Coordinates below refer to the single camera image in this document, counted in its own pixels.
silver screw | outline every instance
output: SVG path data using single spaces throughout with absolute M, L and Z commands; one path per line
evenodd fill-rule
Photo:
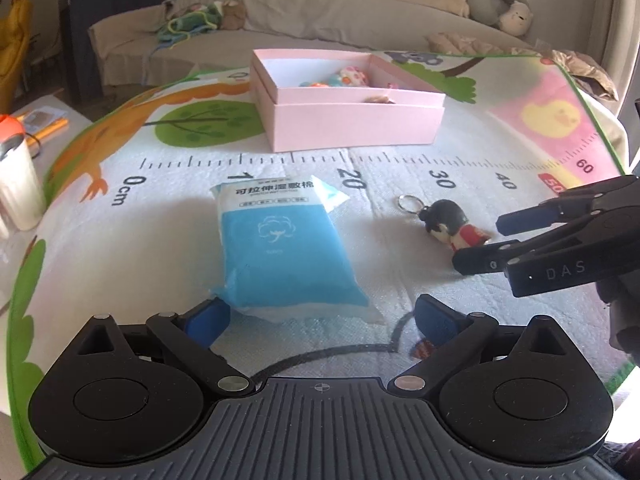
M 249 381 L 238 375 L 229 375 L 218 381 L 218 387 L 226 392 L 241 392 L 249 386 Z
M 422 377 L 416 375 L 401 375 L 396 377 L 394 384 L 401 390 L 415 392 L 424 388 L 425 382 Z

metal key ring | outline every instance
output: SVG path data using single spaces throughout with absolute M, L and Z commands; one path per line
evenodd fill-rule
M 403 206 L 402 205 L 402 201 L 406 200 L 406 199 L 414 200 L 415 202 L 420 204 L 420 207 L 418 209 L 409 209 L 409 208 Z M 415 195 L 407 195 L 407 194 L 400 195 L 398 197 L 398 199 L 396 200 L 396 204 L 398 204 L 398 207 L 400 209 L 402 209 L 402 211 L 405 211 L 407 213 L 411 213 L 412 215 L 417 215 L 420 211 L 423 210 L 424 205 L 425 205 L 424 202 L 422 200 L 420 200 L 417 196 L 415 196 Z

brown plush toy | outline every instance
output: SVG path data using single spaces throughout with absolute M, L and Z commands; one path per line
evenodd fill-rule
M 237 0 L 227 0 L 222 4 L 221 30 L 238 30 L 244 27 L 246 7 Z

ribbed gray plate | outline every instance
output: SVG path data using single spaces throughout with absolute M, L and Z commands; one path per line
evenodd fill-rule
M 378 379 L 272 378 L 218 403 L 200 433 L 150 462 L 91 468 L 52 458 L 36 480 L 595 480 L 592 458 L 545 468 L 504 465 L 454 440 L 429 405 Z

white bottle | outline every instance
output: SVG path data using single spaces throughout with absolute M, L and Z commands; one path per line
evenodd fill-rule
M 21 231 L 36 227 L 46 208 L 24 129 L 10 116 L 0 116 L 0 203 Z M 7 233 L 0 219 L 0 235 Z

